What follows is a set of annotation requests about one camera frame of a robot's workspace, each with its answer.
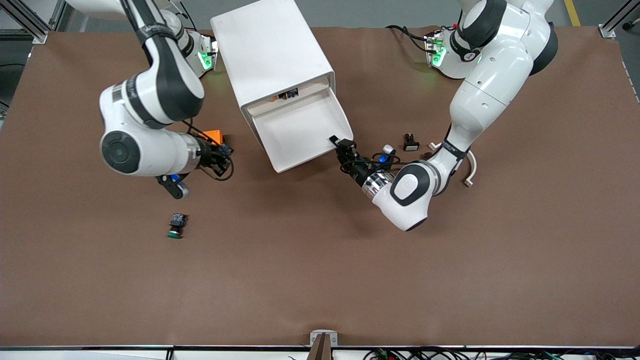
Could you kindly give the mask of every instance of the orange object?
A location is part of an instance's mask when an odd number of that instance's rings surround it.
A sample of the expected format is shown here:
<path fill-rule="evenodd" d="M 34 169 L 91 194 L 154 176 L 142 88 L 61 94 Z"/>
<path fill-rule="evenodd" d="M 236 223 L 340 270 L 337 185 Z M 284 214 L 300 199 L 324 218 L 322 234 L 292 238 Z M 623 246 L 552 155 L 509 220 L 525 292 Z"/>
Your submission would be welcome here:
<path fill-rule="evenodd" d="M 209 130 L 205 131 L 204 134 L 212 138 L 214 143 L 222 145 L 222 132 L 220 130 Z"/>

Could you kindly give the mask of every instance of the black caster wheel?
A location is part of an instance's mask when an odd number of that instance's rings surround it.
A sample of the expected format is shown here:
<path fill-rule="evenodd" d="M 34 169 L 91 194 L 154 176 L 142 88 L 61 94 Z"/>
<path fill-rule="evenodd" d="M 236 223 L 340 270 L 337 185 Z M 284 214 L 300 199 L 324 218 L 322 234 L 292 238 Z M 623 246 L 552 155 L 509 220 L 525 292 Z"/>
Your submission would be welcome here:
<path fill-rule="evenodd" d="M 629 31 L 631 28 L 633 28 L 635 25 L 633 22 L 627 21 L 624 24 L 622 24 L 622 30 L 624 31 Z"/>

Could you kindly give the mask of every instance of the brown tabletop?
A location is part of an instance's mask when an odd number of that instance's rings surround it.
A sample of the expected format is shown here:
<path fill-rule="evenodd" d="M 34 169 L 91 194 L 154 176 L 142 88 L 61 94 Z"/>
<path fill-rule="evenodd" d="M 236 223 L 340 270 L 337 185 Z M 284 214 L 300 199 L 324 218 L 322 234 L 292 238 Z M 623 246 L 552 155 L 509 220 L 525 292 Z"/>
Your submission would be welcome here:
<path fill-rule="evenodd" d="M 615 41 L 557 32 L 554 62 L 474 144 L 475 185 L 465 165 L 410 233 L 333 154 L 276 174 L 223 72 L 195 124 L 232 135 L 231 181 L 194 173 L 178 201 L 116 174 L 98 96 L 145 57 L 132 33 L 50 33 L 0 131 L 0 344 L 293 345 L 324 328 L 346 345 L 637 345 L 640 106 Z M 442 140 L 460 81 L 398 32 L 314 33 L 363 154 Z M 183 240 L 166 237 L 175 212 Z"/>

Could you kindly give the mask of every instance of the gray floor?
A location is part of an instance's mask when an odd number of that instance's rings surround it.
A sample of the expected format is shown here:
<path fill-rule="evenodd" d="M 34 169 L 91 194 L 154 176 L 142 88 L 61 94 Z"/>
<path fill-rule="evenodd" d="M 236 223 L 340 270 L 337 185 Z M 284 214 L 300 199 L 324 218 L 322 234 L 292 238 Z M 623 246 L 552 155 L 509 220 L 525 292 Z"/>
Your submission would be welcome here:
<path fill-rule="evenodd" d="M 209 29 L 209 19 L 254 0 L 189 0 L 187 9 L 197 28 Z M 597 25 L 611 16 L 625 0 L 574 0 L 583 25 Z M 300 11 L 310 26 L 340 26 L 345 28 L 382 28 L 389 24 L 410 28 L 433 24 L 451 24 L 458 20 L 460 6 L 455 0 L 297 0 Z M 0 17 L 0 29 L 11 28 L 6 15 Z M 556 26 L 570 26 L 563 0 L 556 0 L 547 12 L 547 20 Z M 126 22 L 110 22 L 74 12 L 65 31 L 113 32 L 131 31 Z M 618 40 L 631 78 L 640 83 L 640 26 L 629 33 L 621 29 Z M 0 41 L 0 64 L 24 63 L 31 44 L 24 41 Z M 10 104 L 22 67 L 0 67 L 0 101 Z"/>

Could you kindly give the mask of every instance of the robotic arm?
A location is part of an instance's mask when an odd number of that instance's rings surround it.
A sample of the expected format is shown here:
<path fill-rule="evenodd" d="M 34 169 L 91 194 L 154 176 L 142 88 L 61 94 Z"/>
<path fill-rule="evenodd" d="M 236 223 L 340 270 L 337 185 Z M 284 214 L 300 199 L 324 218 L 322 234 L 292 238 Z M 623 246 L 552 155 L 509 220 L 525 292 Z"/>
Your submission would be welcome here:
<path fill-rule="evenodd" d="M 196 40 L 206 41 L 208 37 L 197 34 L 194 40 L 173 13 L 161 12 L 152 0 L 120 0 L 120 4 L 150 68 L 101 93 L 100 112 L 105 131 L 100 151 L 114 171 L 157 177 L 180 199 L 187 195 L 181 181 L 184 176 L 178 181 L 171 181 L 168 176 L 188 174 L 196 167 L 211 168 L 221 176 L 230 166 L 230 148 L 165 129 L 174 122 L 193 118 L 200 111 L 204 88 L 198 77 L 207 70 L 206 65 L 211 65 L 200 59 L 213 55 L 212 44 L 210 40 L 208 46 L 198 41 L 196 48 Z M 205 51 L 205 56 L 198 50 Z M 196 66 L 186 59 L 194 52 L 199 57 Z"/>
<path fill-rule="evenodd" d="M 355 143 L 332 139 L 344 171 L 404 231 L 427 219 L 431 198 L 447 188 L 470 146 L 557 51 L 553 25 L 544 18 L 552 0 L 471 2 L 461 1 L 464 20 L 458 29 L 425 39 L 430 63 L 446 76 L 465 79 L 449 108 L 449 132 L 432 157 L 404 166 L 394 177 L 387 170 L 393 162 L 389 150 L 371 162 L 356 152 Z"/>

